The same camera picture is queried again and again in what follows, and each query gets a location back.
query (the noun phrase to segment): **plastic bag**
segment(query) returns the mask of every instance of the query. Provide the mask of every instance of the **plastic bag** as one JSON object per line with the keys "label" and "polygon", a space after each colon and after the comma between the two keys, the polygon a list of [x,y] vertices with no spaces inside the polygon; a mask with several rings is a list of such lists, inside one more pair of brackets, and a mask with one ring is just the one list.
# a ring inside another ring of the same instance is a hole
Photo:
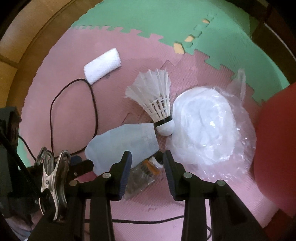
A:
{"label": "plastic bag", "polygon": [[195,87],[173,103],[175,131],[166,149],[176,162],[203,180],[237,180],[249,171],[256,134],[242,107],[246,91],[244,70],[226,90]]}

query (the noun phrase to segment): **black clamp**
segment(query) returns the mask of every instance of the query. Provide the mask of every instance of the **black clamp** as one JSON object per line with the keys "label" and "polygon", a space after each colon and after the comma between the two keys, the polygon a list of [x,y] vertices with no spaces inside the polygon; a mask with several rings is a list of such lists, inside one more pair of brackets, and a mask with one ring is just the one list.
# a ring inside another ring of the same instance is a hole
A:
{"label": "black clamp", "polygon": [[63,222],[53,222],[55,208],[46,212],[32,231],[28,241],[83,240],[85,202],[91,200],[91,241],[115,241],[110,201],[119,201],[124,195],[132,156],[125,151],[119,163],[95,180],[79,183],[72,180],[65,185],[67,211]]}
{"label": "black clamp", "polygon": [[202,181],[183,165],[174,161],[170,151],[164,154],[164,167],[171,195],[185,200],[181,241],[206,241],[205,199],[209,199],[212,241],[268,241],[268,237],[252,213],[229,185]]}

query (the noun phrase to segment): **pink foam mat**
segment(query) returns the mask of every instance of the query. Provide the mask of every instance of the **pink foam mat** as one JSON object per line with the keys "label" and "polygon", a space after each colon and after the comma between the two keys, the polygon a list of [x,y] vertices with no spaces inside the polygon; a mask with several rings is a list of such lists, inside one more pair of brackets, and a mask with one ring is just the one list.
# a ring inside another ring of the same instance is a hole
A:
{"label": "pink foam mat", "polygon": [[[175,54],[172,47],[158,41],[161,36],[150,38],[120,32],[121,28],[69,29],[50,50],[38,69],[22,109],[21,135],[32,152],[37,155],[41,147],[50,148],[49,109],[58,92],[74,79],[84,78],[83,66],[104,52],[116,47],[122,66],[93,84],[99,113],[99,132],[104,133],[123,123],[150,122],[151,119],[134,101],[124,98],[125,89],[139,72],[156,68],[166,69],[171,79],[171,101],[186,89],[200,85],[225,87],[233,75],[221,66],[217,70],[205,63],[205,54]],[[247,88],[245,108],[256,122],[260,110]],[[91,140],[95,127],[91,95],[85,83],[75,83],[66,89],[53,107],[54,151],[57,155],[67,149],[75,152]],[[165,138],[158,137],[162,150]],[[95,177],[93,173],[82,176],[80,181]],[[231,187],[250,209],[262,226],[266,226],[277,208],[258,190],[254,180],[246,175],[242,183]],[[112,217],[154,221],[184,214],[184,204],[175,202],[162,176],[135,198],[112,202]],[[154,225],[114,224],[117,241],[124,240],[180,240],[182,219]]]}

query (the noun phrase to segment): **small bottle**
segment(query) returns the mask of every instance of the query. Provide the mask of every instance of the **small bottle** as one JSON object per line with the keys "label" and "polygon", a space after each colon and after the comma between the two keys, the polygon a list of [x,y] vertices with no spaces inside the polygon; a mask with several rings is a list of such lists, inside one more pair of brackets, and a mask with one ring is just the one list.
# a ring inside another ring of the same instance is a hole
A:
{"label": "small bottle", "polygon": [[145,159],[137,166],[132,168],[128,178],[128,183],[126,185],[124,199],[128,200],[136,196],[151,183],[153,183],[161,174],[162,168],[163,153],[161,151],[158,151],[149,159]]}

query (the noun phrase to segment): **red object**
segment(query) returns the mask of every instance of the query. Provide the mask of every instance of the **red object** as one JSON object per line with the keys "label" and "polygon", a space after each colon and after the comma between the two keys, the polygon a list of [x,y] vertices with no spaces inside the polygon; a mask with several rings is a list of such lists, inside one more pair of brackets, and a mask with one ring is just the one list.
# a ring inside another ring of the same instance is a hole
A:
{"label": "red object", "polygon": [[296,214],[296,84],[263,105],[256,134],[254,173],[258,187],[292,217]]}

